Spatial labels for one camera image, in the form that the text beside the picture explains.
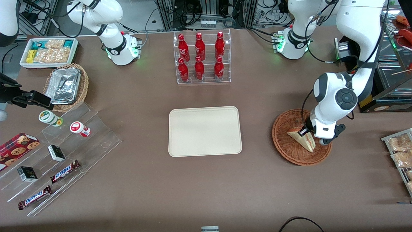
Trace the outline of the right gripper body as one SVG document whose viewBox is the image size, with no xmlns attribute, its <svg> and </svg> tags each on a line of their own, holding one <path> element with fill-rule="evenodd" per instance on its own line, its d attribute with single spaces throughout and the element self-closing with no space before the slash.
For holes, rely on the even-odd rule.
<svg viewBox="0 0 412 232">
<path fill-rule="evenodd" d="M 0 102 L 1 102 L 1 109 L 0 109 L 0 121 L 5 121 L 8 117 L 7 112 L 5 111 L 5 104 L 13 98 L 13 94 L 15 92 L 15 88 L 1 85 L 0 87 Z"/>
</svg>

